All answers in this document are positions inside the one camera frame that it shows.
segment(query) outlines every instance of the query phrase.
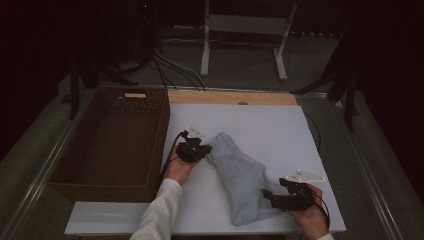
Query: white device part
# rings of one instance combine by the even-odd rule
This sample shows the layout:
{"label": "white device part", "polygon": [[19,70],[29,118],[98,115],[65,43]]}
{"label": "white device part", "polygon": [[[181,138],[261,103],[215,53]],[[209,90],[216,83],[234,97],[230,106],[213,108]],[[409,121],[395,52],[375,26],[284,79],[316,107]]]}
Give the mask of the white device part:
{"label": "white device part", "polygon": [[187,134],[187,137],[189,138],[203,138],[204,136],[205,134],[197,131],[194,127],[190,127]]}
{"label": "white device part", "polygon": [[287,181],[291,182],[299,182],[299,183],[308,183],[308,182],[325,182],[324,177],[320,177],[311,173],[307,173],[304,171],[301,171],[300,169],[297,169],[296,172],[288,175],[286,177]]}

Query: brown wicker basket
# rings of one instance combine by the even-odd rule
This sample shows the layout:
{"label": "brown wicker basket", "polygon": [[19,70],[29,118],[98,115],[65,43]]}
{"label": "brown wicker basket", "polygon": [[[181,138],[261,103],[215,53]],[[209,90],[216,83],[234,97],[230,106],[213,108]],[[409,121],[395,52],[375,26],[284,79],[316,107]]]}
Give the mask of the brown wicker basket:
{"label": "brown wicker basket", "polygon": [[169,116],[166,90],[99,88],[49,186],[72,201],[151,202]]}

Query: person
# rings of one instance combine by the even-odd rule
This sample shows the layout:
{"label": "person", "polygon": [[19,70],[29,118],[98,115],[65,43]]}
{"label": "person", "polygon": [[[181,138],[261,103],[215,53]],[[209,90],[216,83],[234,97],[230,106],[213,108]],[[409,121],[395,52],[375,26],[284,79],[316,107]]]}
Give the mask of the person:
{"label": "person", "polygon": [[[190,176],[191,170],[198,164],[186,163],[181,160],[173,149],[166,169],[164,180],[158,190],[156,199],[150,203],[146,212],[130,240],[168,240],[171,239],[178,208],[183,198],[182,185]],[[322,191],[308,185],[316,196],[319,205],[322,205]],[[303,212],[287,211],[293,216],[303,233],[313,240],[333,240],[327,229],[323,213],[315,205]]]}

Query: hand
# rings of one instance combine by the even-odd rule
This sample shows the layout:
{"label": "hand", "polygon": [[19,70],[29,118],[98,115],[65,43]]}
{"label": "hand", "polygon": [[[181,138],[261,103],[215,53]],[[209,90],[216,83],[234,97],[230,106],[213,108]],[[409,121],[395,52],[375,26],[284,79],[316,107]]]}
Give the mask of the hand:
{"label": "hand", "polygon": [[187,163],[181,160],[176,153],[176,146],[172,149],[170,163],[165,172],[165,178],[174,179],[181,186],[187,181],[190,176],[191,170],[199,163],[199,161],[195,163]]}
{"label": "hand", "polygon": [[[322,191],[312,185],[307,184],[312,192],[318,196],[315,202],[322,207]],[[329,233],[324,213],[315,204],[306,211],[286,211],[296,220],[299,227],[310,239],[318,239]]]}

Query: folded cloth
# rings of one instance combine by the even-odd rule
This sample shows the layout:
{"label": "folded cloth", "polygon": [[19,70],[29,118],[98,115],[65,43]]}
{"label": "folded cloth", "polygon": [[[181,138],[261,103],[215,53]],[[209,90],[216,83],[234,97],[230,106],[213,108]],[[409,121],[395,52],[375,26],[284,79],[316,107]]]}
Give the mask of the folded cloth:
{"label": "folded cloth", "polygon": [[216,166],[230,198],[232,225],[242,226],[281,214],[262,195],[263,188],[270,189],[262,163],[241,152],[225,133],[218,134],[211,146],[206,159]]}

